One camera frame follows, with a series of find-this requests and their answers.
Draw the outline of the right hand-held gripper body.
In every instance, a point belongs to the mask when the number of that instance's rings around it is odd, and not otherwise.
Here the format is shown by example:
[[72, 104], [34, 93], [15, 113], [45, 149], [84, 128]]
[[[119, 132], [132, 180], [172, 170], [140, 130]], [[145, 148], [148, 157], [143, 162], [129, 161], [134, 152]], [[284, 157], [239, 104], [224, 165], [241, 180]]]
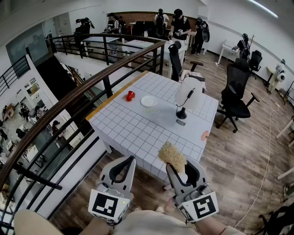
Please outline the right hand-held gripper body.
[[175, 206], [188, 223], [195, 223], [219, 211], [216, 193], [209, 184], [202, 184], [173, 197]]

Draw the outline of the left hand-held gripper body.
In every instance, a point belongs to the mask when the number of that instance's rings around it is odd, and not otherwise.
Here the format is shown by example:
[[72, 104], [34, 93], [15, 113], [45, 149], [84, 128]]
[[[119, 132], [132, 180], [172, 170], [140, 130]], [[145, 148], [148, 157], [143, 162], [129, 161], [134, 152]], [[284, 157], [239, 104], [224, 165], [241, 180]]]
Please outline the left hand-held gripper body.
[[108, 224], [118, 224], [130, 206], [134, 196], [131, 193], [132, 180], [110, 184], [98, 180], [97, 187], [91, 190], [88, 211], [104, 219]]

